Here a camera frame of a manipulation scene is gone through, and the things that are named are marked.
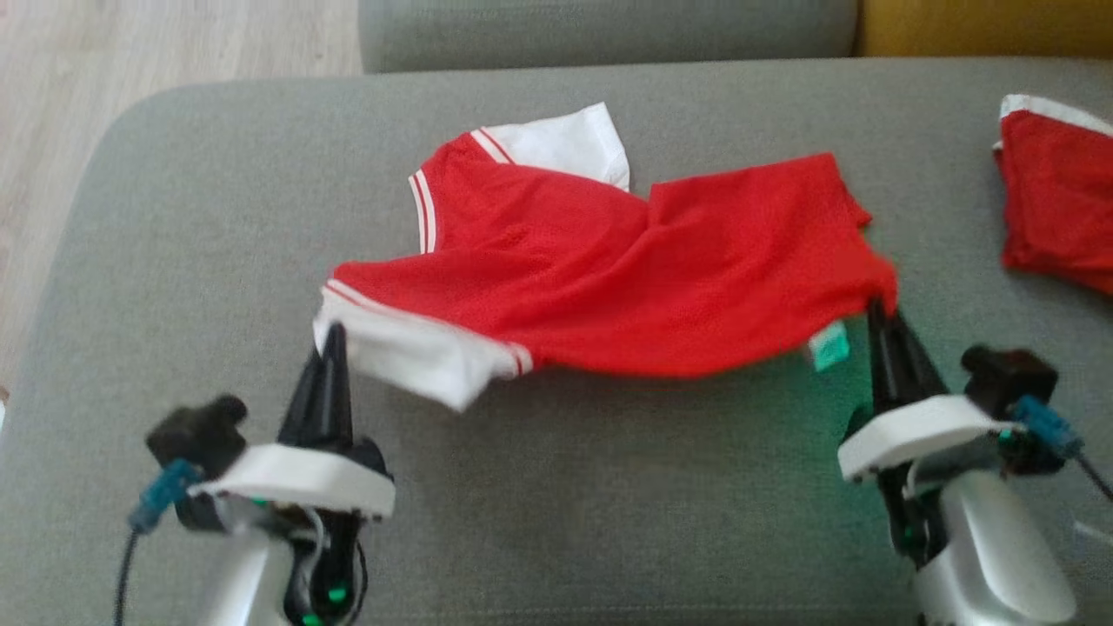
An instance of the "white plastic mount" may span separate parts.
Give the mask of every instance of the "white plastic mount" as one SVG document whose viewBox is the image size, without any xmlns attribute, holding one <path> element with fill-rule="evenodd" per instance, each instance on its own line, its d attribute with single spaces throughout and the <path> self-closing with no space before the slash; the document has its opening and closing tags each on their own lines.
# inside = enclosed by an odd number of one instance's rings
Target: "white plastic mount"
<svg viewBox="0 0 1113 626">
<path fill-rule="evenodd" d="M 252 446 L 219 479 L 196 485 L 191 495 L 232 493 L 365 517 L 394 513 L 394 481 L 355 461 L 280 443 Z"/>
<path fill-rule="evenodd" d="M 1006 429 L 1012 422 L 989 419 L 965 395 L 933 395 L 880 414 L 838 448 L 838 464 L 847 481 L 961 446 Z"/>
</svg>

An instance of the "clothing tag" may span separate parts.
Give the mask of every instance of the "clothing tag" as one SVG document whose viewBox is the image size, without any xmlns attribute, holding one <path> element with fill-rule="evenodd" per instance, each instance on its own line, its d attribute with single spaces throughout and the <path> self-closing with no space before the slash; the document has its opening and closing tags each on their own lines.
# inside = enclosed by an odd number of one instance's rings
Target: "clothing tag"
<svg viewBox="0 0 1113 626">
<path fill-rule="evenodd" d="M 817 372 L 850 358 L 850 341 L 846 336 L 846 325 L 836 320 L 826 329 L 811 335 L 807 348 L 808 359 Z"/>
</svg>

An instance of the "gray upholstery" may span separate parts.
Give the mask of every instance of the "gray upholstery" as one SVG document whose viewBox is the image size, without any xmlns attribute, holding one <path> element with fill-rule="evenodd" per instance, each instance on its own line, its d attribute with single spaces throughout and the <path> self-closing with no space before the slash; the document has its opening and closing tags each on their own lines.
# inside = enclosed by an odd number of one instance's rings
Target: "gray upholstery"
<svg viewBox="0 0 1113 626">
<path fill-rule="evenodd" d="M 857 0 L 359 0 L 367 72 L 841 57 Z"/>
<path fill-rule="evenodd" d="M 0 438 L 0 615 L 106 623 L 124 519 L 156 470 L 146 429 L 233 391 L 253 411 L 248 437 L 273 440 L 329 268 L 417 251 L 406 175 L 461 131 L 599 100 L 640 194 L 833 150 L 947 382 L 965 380 L 973 342 L 1032 346 L 1062 369 L 1055 404 L 1113 473 L 1110 299 L 998 263 L 989 146 L 1013 90 L 1113 111 L 1113 63 L 396 75 L 193 87 L 136 106 L 88 166 Z M 860 322 L 851 338 L 856 358 L 823 375 L 797 354 L 693 382 L 548 371 L 463 415 L 356 380 L 357 429 L 398 486 L 396 517 L 367 536 L 363 623 L 913 623 L 878 495 L 839 479 L 836 447 L 868 394 Z M 1109 529 L 1107 505 L 1073 468 L 1016 485 L 1086 623 L 1111 623 L 1113 555 L 1068 528 Z M 219 552 L 164 522 L 139 545 L 132 624 L 190 624 Z"/>
</svg>

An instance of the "sofa backrest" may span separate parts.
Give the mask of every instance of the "sofa backrest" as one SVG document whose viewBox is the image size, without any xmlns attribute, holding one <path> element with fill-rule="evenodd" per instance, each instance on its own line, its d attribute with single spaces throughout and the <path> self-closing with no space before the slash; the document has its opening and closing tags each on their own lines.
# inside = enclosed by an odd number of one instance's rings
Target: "sofa backrest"
<svg viewBox="0 0 1113 626">
<path fill-rule="evenodd" d="M 364 71 L 841 57 L 857 0 L 359 0 Z"/>
</svg>

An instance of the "black cable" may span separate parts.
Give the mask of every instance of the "black cable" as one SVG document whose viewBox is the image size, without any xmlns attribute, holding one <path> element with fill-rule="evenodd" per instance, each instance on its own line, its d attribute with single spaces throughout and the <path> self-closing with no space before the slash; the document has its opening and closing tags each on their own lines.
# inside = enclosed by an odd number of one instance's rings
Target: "black cable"
<svg viewBox="0 0 1113 626">
<path fill-rule="evenodd" d="M 359 618 L 363 600 L 367 599 L 367 587 L 371 587 L 367 580 L 367 556 L 363 552 L 363 542 L 359 539 L 355 540 L 355 554 L 359 557 L 359 596 L 356 598 L 355 608 L 348 617 L 348 626 L 354 626 L 355 620 Z"/>
<path fill-rule="evenodd" d="M 131 574 L 131 557 L 136 554 L 136 542 L 139 531 L 131 529 L 128 545 L 124 548 L 124 560 L 120 561 L 120 573 L 116 578 L 116 609 L 112 613 L 112 626 L 124 626 L 124 607 L 128 600 L 128 575 Z"/>
<path fill-rule="evenodd" d="M 1078 452 L 1074 458 L 1078 461 L 1078 467 L 1082 468 L 1082 471 L 1086 472 L 1086 476 L 1090 477 L 1090 480 L 1094 481 L 1094 485 L 1105 495 L 1105 498 L 1113 502 L 1113 487 L 1110 487 L 1109 481 L 1102 475 L 1097 473 L 1097 468 L 1090 464 L 1090 459 L 1082 452 Z"/>
</svg>

